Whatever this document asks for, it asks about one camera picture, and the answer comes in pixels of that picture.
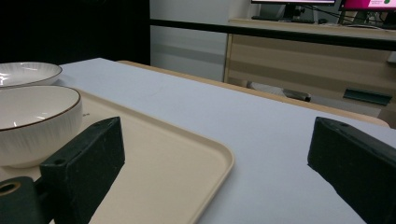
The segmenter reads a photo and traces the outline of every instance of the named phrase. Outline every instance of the beige tray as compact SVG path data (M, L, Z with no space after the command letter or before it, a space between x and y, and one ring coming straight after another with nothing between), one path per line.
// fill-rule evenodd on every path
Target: beige tray
M194 223L233 167L224 145L79 91L81 130L121 117L126 161L91 223ZM0 168L0 180L36 179L37 168Z

